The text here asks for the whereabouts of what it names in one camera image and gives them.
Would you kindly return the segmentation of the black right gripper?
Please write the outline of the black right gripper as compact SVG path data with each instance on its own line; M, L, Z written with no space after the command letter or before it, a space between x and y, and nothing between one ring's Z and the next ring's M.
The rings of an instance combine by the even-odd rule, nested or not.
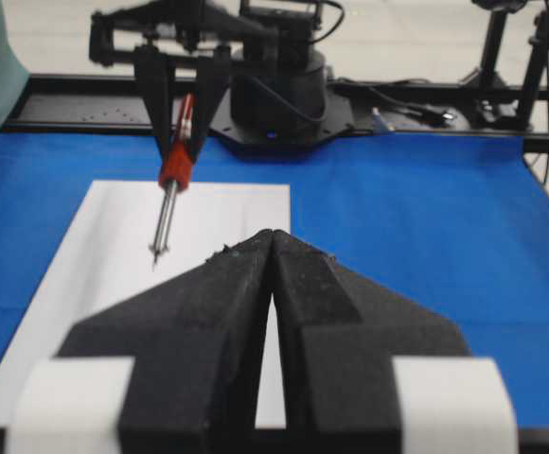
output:
M143 5L91 16L89 59L103 66L130 63L136 85L151 121L152 133L163 162L171 143L172 105L176 66L153 44L132 52L115 48L115 32L138 33L148 42L166 39L189 54L202 41L223 43L257 40L276 49L278 32L241 15L233 15L213 1L149 1ZM196 161L211 122L231 78L231 48L216 47L211 57L200 57L193 101L193 160Z

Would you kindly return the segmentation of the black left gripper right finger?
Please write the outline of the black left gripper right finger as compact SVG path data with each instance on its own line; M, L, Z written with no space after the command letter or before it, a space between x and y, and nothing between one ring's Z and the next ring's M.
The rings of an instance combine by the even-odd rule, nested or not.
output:
M274 302L289 429L307 453L514 453L496 362L451 320L285 232Z

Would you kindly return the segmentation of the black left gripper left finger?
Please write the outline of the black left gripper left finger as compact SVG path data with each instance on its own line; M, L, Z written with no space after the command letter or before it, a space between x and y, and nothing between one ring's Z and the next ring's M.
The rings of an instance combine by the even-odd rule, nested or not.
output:
M75 323L31 372L9 453L209 453L253 428L274 234Z

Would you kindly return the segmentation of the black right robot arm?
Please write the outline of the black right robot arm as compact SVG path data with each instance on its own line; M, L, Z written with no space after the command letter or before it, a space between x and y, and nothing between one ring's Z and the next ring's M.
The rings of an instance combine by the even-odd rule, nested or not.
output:
M91 16L89 58L133 67L159 155L173 144L179 68L195 72L189 155L195 161L223 98L234 123L266 139L296 140L329 119L326 60L316 44L324 1L300 10L214 1L149 1Z

